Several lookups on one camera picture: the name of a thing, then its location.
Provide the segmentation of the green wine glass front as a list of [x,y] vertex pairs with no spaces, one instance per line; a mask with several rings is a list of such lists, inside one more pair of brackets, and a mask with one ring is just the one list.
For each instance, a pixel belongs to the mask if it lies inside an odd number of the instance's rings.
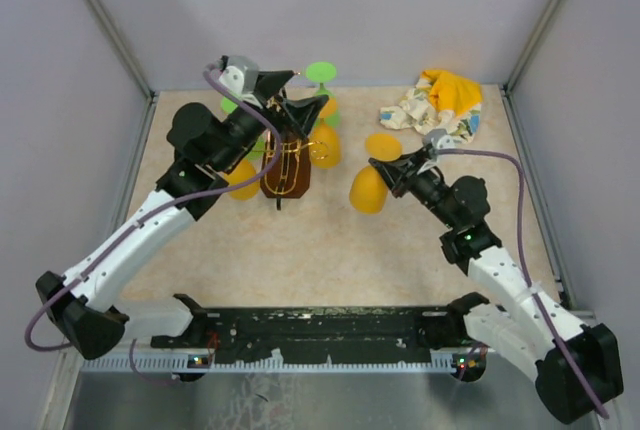
[[327,84],[337,76],[337,68],[327,61],[317,61],[308,65],[305,69],[305,77],[317,86],[314,96],[327,96],[333,98],[333,93],[327,88]]

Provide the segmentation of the green wine glass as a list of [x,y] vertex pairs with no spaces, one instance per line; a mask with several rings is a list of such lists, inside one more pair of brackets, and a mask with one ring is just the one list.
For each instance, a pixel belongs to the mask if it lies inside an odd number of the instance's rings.
[[333,93],[327,88],[327,84],[337,76],[337,68],[327,61],[317,61],[308,65],[305,69],[305,77],[317,86],[314,96],[327,96],[333,98]]
[[238,108],[237,102],[229,99],[228,97],[223,97],[220,102],[220,109],[226,115],[230,115]]

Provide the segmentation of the orange wine glass front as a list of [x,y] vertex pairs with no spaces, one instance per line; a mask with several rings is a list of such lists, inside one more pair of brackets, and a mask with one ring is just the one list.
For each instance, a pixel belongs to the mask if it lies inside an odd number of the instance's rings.
[[[365,139],[365,150],[370,157],[385,163],[398,159],[403,147],[394,136],[375,133]],[[352,182],[349,201],[363,214],[377,214],[383,209],[388,192],[382,177],[371,164],[367,164]]]

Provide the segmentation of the orange wine glass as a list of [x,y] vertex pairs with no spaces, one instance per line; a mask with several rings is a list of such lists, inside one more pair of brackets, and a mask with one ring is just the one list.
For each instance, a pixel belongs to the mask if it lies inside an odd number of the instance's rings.
[[[365,150],[370,157],[385,163],[398,159],[403,147],[394,136],[375,133],[365,139]],[[363,214],[377,214],[383,209],[388,192],[382,177],[371,164],[367,164],[352,182],[349,201]]]
[[[233,171],[231,171],[230,173],[224,173],[223,177],[230,186],[234,186],[244,183],[245,181],[250,180],[256,175],[257,172],[253,164],[249,160],[243,159],[238,163]],[[260,183],[258,181],[254,181],[251,184],[244,186],[238,190],[230,191],[228,195],[238,201],[247,201],[255,197],[259,190]]]
[[321,110],[309,137],[311,163],[321,169],[337,166],[342,160],[341,142],[335,128],[328,121],[337,115],[338,104],[334,97],[330,97]]

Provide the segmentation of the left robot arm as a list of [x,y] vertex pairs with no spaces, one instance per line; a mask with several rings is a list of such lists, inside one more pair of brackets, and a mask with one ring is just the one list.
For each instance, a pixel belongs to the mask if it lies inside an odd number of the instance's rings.
[[127,302],[120,295],[154,254],[204,216],[220,195],[260,188],[269,166],[244,176],[238,170],[264,133],[271,135],[266,153],[272,163],[281,157],[284,138],[307,141],[328,98],[288,99],[283,89],[294,75],[232,62],[206,68],[205,79],[235,103],[235,110],[219,120],[201,103],[182,106],[167,134],[174,161],[141,207],[78,264],[61,275],[47,271],[36,282],[42,301],[36,315],[47,316],[68,346],[93,360],[121,341],[166,336],[194,347],[206,339],[206,313],[189,297]]

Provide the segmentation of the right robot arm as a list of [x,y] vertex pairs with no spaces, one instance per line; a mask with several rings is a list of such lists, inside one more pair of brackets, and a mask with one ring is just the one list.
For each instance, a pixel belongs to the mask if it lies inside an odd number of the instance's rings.
[[437,159],[450,153],[427,144],[394,161],[369,161],[394,197],[412,195],[445,225],[446,260],[498,300],[469,298],[468,308],[447,320],[448,337],[495,350],[534,384],[561,423],[591,412],[608,418],[607,403],[624,391],[615,334],[603,323],[585,323],[534,283],[525,260],[514,260],[486,222],[485,181],[465,175],[446,183]]

